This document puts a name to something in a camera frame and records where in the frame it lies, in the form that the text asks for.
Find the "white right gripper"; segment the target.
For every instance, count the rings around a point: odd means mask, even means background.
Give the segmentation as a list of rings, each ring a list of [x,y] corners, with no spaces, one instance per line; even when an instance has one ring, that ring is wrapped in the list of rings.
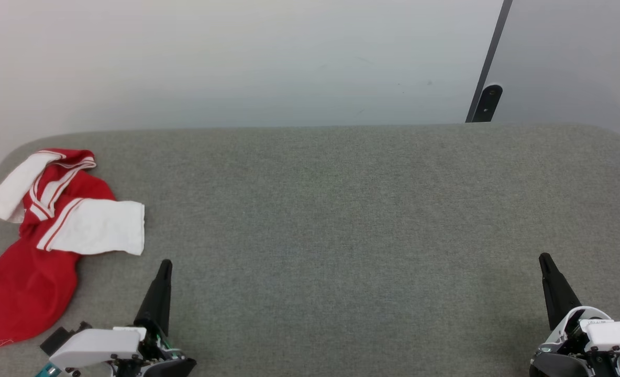
[[[538,256],[551,334],[530,360],[530,376],[620,376],[620,320],[581,306],[549,253]]]

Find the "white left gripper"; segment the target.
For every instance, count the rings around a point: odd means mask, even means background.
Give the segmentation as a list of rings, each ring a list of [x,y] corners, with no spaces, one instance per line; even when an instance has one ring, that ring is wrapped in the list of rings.
[[[173,263],[164,259],[134,320],[136,327],[77,331],[59,327],[48,339],[48,375],[81,376],[104,364],[111,376],[188,376],[197,365],[168,344]]]

